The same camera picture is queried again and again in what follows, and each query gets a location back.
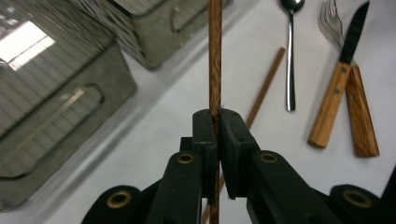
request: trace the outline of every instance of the metal fork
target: metal fork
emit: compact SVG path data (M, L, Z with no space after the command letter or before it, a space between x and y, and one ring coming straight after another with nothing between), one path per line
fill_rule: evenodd
M318 26L323 35L334 42L339 49L344 46L343 24L335 0L324 0ZM351 119L355 154L358 157L379 155L373 122L361 79L361 71L352 61L352 72L346 84L346 96Z

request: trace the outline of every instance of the white table surface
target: white table surface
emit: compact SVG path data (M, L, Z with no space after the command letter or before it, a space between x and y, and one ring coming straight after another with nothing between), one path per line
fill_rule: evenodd
M345 29L363 2L337 1ZM284 57L251 132L315 189L348 183L380 196L396 162L396 1L371 2L355 53L381 153L371 159L354 156L345 97L327 149L306 143L339 56L318 28L321 3L305 0L294 18L297 110L285 106ZM223 14L221 101L246 118L277 50L287 46L288 17L276 0L234 0ZM28 202L0 214L0 223L80 223L105 190L144 189L162 177L180 137L192 135L192 114L208 108L207 27L154 72L125 58L136 94ZM220 223L249 223L246 200L225 192Z

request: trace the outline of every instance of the chopstick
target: chopstick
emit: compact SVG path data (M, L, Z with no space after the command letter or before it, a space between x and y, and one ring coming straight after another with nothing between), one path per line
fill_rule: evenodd
M209 111L217 141L221 110L221 29L222 0L209 1ZM210 223L219 223L219 151L216 164L215 199L210 206Z
M272 80L274 79L275 73L277 68L279 67L279 64L282 60L283 55L285 54L285 49L280 48L277 52L276 59L274 60L271 69L267 75L267 78L265 79L264 83L262 84L262 89L260 90L259 95L256 98L256 102L254 103L253 107L250 110L250 113L247 117L246 125L247 128L250 129L251 125L253 124L254 119L256 118L257 112L260 109L260 106L262 105L262 101L268 92L268 89L271 85ZM224 187L224 175L221 175L219 179L219 191L221 191ZM209 218L209 206L205 208L204 213L202 214L201 218L201 223L206 224L207 220Z

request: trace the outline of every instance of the black knife blade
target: black knife blade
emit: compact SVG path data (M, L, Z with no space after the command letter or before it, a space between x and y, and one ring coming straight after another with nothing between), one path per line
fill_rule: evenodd
M359 39L361 37L361 31L363 30L364 21L366 19L367 10L370 2L363 4L355 13L352 21L349 24L349 28L346 33L346 39L344 47L341 51L339 62L351 64L353 54L355 53L356 47L358 46Z
M341 50L338 64L335 66L332 80L324 95L314 126L308 138L308 144L312 147L325 148L329 142L332 126L334 125L341 97L347 85L349 73L351 71L350 64L361 37L361 31L369 4L369 2L363 4L356 11L349 24L345 44Z

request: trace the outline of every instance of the spoon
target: spoon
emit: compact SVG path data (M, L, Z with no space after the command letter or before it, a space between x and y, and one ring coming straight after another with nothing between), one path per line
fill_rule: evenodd
M304 5L304 0L280 0L280 4L289 14L288 71L286 82L286 104L288 111L296 109L294 93L294 60L293 60L293 15Z

